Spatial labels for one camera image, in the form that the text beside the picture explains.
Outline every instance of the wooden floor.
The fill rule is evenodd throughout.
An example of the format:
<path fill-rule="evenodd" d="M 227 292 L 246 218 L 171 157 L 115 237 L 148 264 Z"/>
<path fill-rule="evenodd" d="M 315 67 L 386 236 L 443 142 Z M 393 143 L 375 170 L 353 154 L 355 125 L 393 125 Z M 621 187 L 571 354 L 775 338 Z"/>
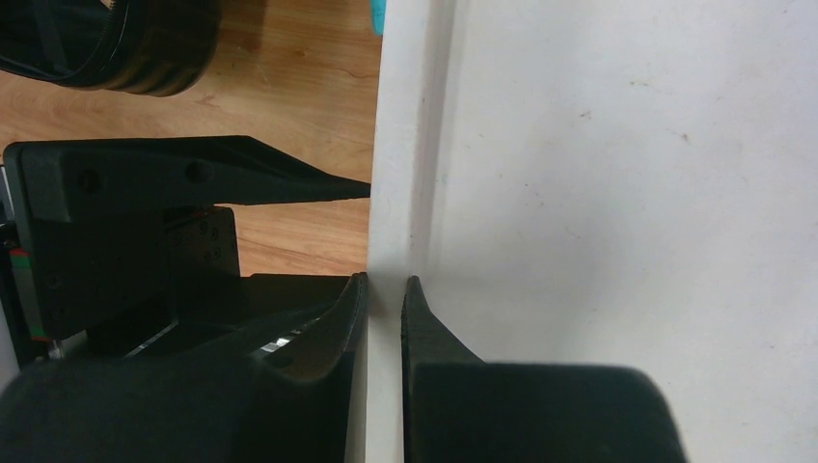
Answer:
<path fill-rule="evenodd" d="M 225 0 L 213 63 L 181 95 L 81 92 L 0 72 L 0 150 L 14 141 L 245 134 L 369 181 L 380 42 L 367 0 Z M 364 268 L 367 200 L 235 212 L 245 275 Z"/>

